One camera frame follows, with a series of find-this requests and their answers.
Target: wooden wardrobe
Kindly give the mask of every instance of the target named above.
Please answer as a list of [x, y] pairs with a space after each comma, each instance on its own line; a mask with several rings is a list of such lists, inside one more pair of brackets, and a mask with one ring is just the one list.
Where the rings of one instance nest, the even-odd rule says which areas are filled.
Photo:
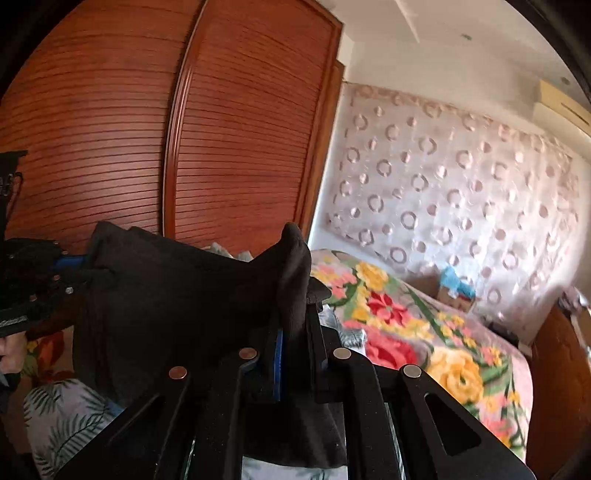
[[314, 0], [84, 0], [0, 103], [0, 151], [29, 151], [7, 237], [83, 252], [109, 220], [258, 254], [306, 233], [341, 29]]

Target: bed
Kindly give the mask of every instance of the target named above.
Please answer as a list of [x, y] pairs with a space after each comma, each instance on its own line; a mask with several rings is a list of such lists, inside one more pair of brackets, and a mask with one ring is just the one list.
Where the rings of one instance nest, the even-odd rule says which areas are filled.
[[470, 314], [459, 312], [344, 252], [312, 252], [312, 276], [344, 327], [368, 335], [377, 365], [420, 365], [519, 458], [525, 460], [533, 402], [521, 352]]
[[[532, 381], [517, 349], [471, 315], [446, 307], [372, 264], [338, 251], [311, 254], [312, 276], [332, 292], [326, 304], [342, 326], [366, 332], [365, 354], [373, 363], [388, 368], [420, 365], [525, 459]], [[30, 342], [23, 382], [11, 399], [8, 417], [17, 421], [10, 422], [9, 436], [20, 445], [18, 450], [33, 450], [43, 478], [51, 478], [121, 411], [74, 379], [72, 370], [72, 327]], [[64, 411], [81, 419], [84, 429], [70, 432]], [[22, 420], [28, 424], [28, 441]], [[242, 478], [345, 480], [347, 472], [346, 467], [291, 468], [245, 458]]]

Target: white curtain with circle pattern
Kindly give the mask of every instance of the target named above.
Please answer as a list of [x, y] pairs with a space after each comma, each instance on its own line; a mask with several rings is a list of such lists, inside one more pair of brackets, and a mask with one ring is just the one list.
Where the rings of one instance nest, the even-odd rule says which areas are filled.
[[475, 313], [520, 333], [577, 235], [574, 154], [554, 138], [344, 84], [320, 207], [328, 228], [401, 278], [452, 265]]

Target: black metal bracket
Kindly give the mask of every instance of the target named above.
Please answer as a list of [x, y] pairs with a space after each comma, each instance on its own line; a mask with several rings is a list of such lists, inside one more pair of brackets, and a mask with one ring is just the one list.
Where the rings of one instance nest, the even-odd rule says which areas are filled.
[[[535, 480], [418, 366], [377, 367], [342, 348], [337, 332], [320, 326], [316, 305], [307, 308], [306, 333], [316, 401], [343, 403], [350, 480]], [[252, 337], [254, 348], [231, 352], [214, 371], [172, 368], [56, 480], [238, 480], [244, 406], [274, 400], [269, 392], [276, 390], [275, 374], [269, 366], [276, 363], [281, 342], [276, 330]], [[213, 378], [205, 392], [195, 388], [202, 378]]]

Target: floral bedspread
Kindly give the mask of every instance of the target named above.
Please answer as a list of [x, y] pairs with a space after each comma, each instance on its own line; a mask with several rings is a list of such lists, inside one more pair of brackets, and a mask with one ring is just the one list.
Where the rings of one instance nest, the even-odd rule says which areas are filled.
[[343, 252], [312, 252], [312, 276], [345, 327], [368, 334], [376, 365], [420, 365], [517, 456], [525, 460], [533, 401], [523, 355], [470, 314], [414, 290]]

